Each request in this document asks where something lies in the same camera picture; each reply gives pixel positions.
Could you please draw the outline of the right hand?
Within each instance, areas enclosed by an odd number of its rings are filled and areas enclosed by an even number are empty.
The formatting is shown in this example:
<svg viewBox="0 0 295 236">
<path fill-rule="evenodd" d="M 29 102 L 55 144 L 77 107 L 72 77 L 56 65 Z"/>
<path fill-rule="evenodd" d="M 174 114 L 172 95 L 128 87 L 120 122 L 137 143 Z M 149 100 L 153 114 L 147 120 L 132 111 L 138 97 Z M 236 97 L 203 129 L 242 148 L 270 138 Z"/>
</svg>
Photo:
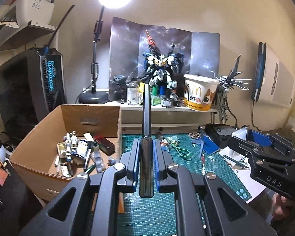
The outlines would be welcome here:
<svg viewBox="0 0 295 236">
<path fill-rule="evenodd" d="M 272 221 L 287 218 L 293 208 L 295 208 L 295 200 L 289 200 L 286 197 L 275 193 L 272 197 Z"/>
</svg>

